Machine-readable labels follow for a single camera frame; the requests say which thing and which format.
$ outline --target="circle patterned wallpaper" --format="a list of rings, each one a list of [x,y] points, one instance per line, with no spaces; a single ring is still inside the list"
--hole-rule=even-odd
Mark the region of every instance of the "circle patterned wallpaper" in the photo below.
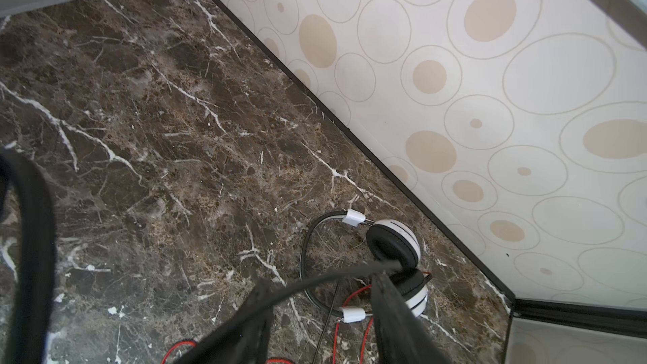
[[[647,52],[623,1],[222,1],[517,295],[647,310]]]

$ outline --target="headphone cable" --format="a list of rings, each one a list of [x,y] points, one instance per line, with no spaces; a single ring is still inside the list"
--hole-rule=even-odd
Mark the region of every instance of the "headphone cable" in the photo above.
[[[344,218],[346,215],[346,211],[341,210],[341,211],[331,211],[329,213],[323,214],[319,216],[317,219],[312,221],[310,223],[310,226],[308,226],[308,231],[305,234],[305,239],[303,240],[303,245],[301,246],[301,257],[299,258],[299,279],[303,280],[308,278],[308,272],[306,270],[306,257],[307,257],[307,252],[308,252],[308,245],[310,244],[310,238],[312,237],[312,233],[314,232],[315,228],[319,226],[319,224],[335,218]],[[331,303],[331,305],[327,305],[321,300],[314,295],[314,288],[306,288],[303,292],[305,293],[305,296],[308,297],[310,302],[312,302],[317,308],[324,312],[329,312],[329,315],[334,315],[335,317],[344,317],[344,314],[342,311],[337,310],[334,308],[334,301]]]
[[[333,312],[333,306],[335,305],[335,299],[337,297],[337,292],[339,291],[339,284],[342,282],[341,279],[337,280],[337,284],[335,285],[335,293],[333,294],[333,302],[330,305],[330,309],[328,310],[328,315],[326,316],[326,322],[323,324],[323,328],[321,329],[321,334],[319,335],[319,341],[317,342],[317,348],[314,350],[314,355],[312,357],[312,364],[317,360],[317,353],[319,353],[319,347],[321,346],[321,341],[324,339],[324,334],[326,333],[326,328],[328,327],[328,323],[330,322],[330,316],[331,313]]]

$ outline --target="black strap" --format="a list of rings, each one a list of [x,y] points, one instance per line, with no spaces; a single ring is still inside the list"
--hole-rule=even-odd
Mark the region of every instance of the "black strap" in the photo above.
[[[13,150],[0,149],[0,201],[4,201],[8,183],[18,195],[22,234],[4,362],[41,364],[54,293],[56,224],[52,199],[31,161]]]
[[[344,218],[346,216],[346,211],[341,210],[341,211],[331,211],[329,213],[323,214],[313,220],[310,225],[308,226],[308,231],[305,234],[305,239],[303,240],[303,246],[301,246],[301,257],[299,259],[299,279],[303,281],[304,279],[308,278],[308,272],[306,270],[305,266],[305,258],[308,252],[308,245],[310,244],[310,238],[312,236],[312,232],[319,226],[320,223],[323,221],[329,219],[332,216],[339,216],[339,218]],[[304,290],[305,295],[308,297],[310,302],[312,302],[317,308],[324,312],[331,312],[331,315],[334,315],[335,317],[344,317],[344,314],[340,310],[336,310],[332,308],[331,306],[328,306],[321,302],[319,298],[317,298],[316,295],[314,295],[313,292],[314,288],[306,288]]]

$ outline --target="black fabric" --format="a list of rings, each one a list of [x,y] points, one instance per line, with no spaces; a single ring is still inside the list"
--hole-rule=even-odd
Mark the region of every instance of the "black fabric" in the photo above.
[[[393,274],[389,278],[405,301],[419,293],[427,283],[423,272],[415,268]]]
[[[366,243],[379,261],[397,260],[403,268],[415,268],[418,255],[415,249],[398,232],[379,223],[372,225],[366,233]]]

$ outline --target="metal frame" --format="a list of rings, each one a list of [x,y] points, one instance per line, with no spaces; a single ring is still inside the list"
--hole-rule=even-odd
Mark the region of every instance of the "metal frame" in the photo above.
[[[647,338],[647,311],[517,299],[513,317]]]

